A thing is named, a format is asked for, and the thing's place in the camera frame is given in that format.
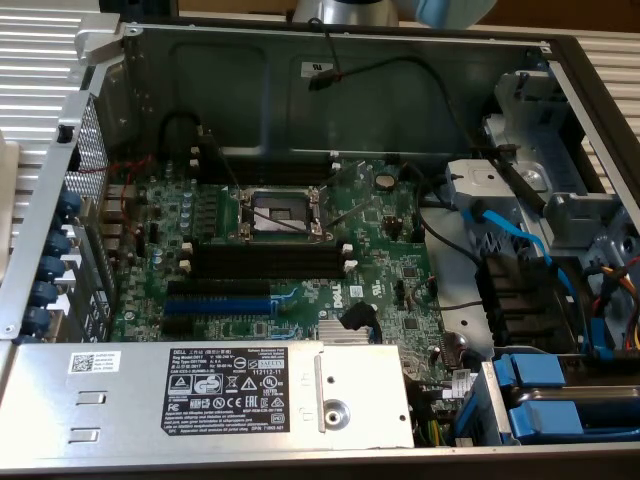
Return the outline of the black RAM slot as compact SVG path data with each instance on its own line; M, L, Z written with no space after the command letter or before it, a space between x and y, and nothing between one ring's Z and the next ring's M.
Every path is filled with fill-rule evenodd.
M290 168L294 166L303 170L312 168L331 169L334 162L340 162L339 154L326 151L283 150L261 151L252 149L225 149L209 144L194 145L189 149L191 158L198 158L200 168L211 165L224 169L228 163L234 171L266 168Z
M189 260L190 276L199 279L341 279L346 276L339 258L222 258Z
M293 169L275 168L267 170L266 168L261 168L236 170L234 172L240 185L317 186L332 176L332 165L331 169L312 168L311 170L303 170L294 166ZM199 164L199 171L194 178L199 184L233 185L225 167L220 169L205 165L201 169Z
M300 258L325 259L328 261L342 261L344 255L342 247L336 244L310 243L251 243L251 244L193 244L192 252L182 253L189 259L216 258Z

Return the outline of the thin metal locking lever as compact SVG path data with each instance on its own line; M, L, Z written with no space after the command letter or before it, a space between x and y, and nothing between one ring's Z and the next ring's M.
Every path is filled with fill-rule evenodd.
M339 215L338 217L332 219L331 221L329 221L325 225L325 228L326 229L330 229L330 228L332 228L334 226L337 226L337 225L345 222L350 217L360 213L362 210L364 210L367 206L371 205L373 202L374 202L374 198L369 198L369 199L359 203L358 205L356 205L355 207L351 208L347 212L345 212L345 213Z
M218 147L218 154L219 154L219 157L220 157L220 159L221 159L221 161L222 161L222 163L223 163L223 165L225 167L225 170L226 170L230 180L233 182L233 184L236 187L238 196L241 196L242 188L241 188L240 182L238 181L238 178L237 178L235 172L231 168L231 164L230 164L227 156L225 155L222 147Z

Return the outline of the CPU socket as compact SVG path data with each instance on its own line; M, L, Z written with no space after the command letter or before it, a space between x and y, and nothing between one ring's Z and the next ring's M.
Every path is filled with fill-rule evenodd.
M323 192L316 186L246 186L230 195L237 204L236 237L245 243L327 244Z

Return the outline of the green motherboard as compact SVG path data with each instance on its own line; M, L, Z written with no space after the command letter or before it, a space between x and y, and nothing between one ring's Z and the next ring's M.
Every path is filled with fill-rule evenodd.
M375 188L378 173L395 176L390 192ZM452 375L444 358L444 325L437 282L415 208L415 187L407 173L381 161L337 163L321 185L328 222L374 198L360 213L329 230L342 247L341 279L265 280L277 304L271 315L165 315L170 281L190 276L193 244L247 244L236 237L235 185L199 184L168 167L159 178L131 184L147 189L145 236L110 257L118 300L110 337L117 342L318 340L318 322L338 319L354 304L374 307L383 343L398 348L415 396L434 414L452 412ZM190 316L192 338L160 333L166 316Z

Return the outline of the blue expansion slot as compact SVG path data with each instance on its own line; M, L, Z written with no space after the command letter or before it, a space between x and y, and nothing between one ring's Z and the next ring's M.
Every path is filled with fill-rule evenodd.
M268 297L169 298L165 315L271 315L277 304Z

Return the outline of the short black expansion slot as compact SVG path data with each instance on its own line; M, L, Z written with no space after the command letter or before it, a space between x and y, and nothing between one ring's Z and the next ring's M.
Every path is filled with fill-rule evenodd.
M170 338L192 338L195 321L190 316L166 316L160 323L162 336Z

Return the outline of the white case sticker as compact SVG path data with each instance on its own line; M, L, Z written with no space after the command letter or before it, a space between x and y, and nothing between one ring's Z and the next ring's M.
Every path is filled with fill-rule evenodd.
M335 74L332 62L303 61L300 64L300 77L311 80L316 77L333 76Z

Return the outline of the black power supply label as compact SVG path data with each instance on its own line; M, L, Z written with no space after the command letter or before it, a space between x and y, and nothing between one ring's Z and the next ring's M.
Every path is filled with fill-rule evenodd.
M170 436L289 432L287 349L172 349L161 427Z

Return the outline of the open metal PC case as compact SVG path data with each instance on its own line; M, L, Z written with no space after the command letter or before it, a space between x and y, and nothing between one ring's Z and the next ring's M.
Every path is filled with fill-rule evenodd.
M640 480L640 441L474 446L453 424L482 362L504 354L551 354L564 387L501 388L508 411L528 400L573 401L588 425L640 418L640 251L620 264L544 256L578 307L578 351L553 354L494 345L476 285L483 258L469 245L447 194L447 165L486 148L499 77L559 65L605 126L615 162L640 205L640 142L581 45L567 36L347 27L319 20L273 24L231 20L124 22L120 54L95 66L58 100L48 133L21 138L19 177L0 174L14 200L9 261L0 282L0 397L19 347L133 343L111 339L117 278L100 234L107 188L163 176L194 177L194 145L339 154L381 161L409 175L437 282L452 412L434 414L403 374L410 448L227 454L73 455L32 458L0 452L0 480ZM303 61L332 62L335 74L300 77ZM73 140L56 142L57 126ZM83 200L72 222L55 209L60 192ZM51 229L73 241L46 335L23 335L22 320Z

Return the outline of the silver port block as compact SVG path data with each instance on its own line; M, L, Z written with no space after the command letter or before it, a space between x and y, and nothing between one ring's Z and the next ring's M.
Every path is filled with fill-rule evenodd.
M100 234L107 254L115 258L123 248L145 236L147 189L134 184L112 184L100 210Z

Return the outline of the black ribbed fan housing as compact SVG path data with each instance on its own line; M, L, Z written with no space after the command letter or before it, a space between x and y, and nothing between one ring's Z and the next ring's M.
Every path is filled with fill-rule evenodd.
M578 351L578 307L543 259L491 253L475 279L495 346Z

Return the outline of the blue disk caddy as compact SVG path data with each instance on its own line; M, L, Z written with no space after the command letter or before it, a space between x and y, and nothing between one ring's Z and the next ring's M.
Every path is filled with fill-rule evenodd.
M498 384L505 387L564 387L567 382L556 355L504 354L493 361Z
M636 424L588 425L573 401L528 400L508 411L512 435L523 445L580 444L640 441L640 418Z

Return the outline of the blue slot latch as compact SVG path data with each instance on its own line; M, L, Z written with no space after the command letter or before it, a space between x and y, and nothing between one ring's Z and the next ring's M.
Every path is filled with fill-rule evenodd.
M77 192L63 189L57 200L56 216L61 222L72 222L78 217L82 204L82 197Z
M66 264L60 258L43 255L38 263L36 279L42 282L52 283L64 276Z
M29 306L23 316L21 333L43 336L49 331L50 324L51 316L47 309Z
M45 308L49 304L54 304L58 298L58 288L56 285L36 280L31 288L28 305L32 307Z
M73 241L64 229L51 229L44 242L43 255L60 258L70 253Z

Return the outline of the white QR code sticker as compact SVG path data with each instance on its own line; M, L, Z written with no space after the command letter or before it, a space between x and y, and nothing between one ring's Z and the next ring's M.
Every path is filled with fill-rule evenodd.
M68 373L117 373L120 363L120 351L74 352L70 357Z

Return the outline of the silver power supply unit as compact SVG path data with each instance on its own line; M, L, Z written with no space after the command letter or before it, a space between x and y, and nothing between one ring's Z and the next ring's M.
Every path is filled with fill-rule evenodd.
M290 431L170 436L161 427L174 348L285 347ZM69 374L74 352L120 351L117 373ZM0 452L32 458L410 448L394 346L318 341L18 348L0 397Z

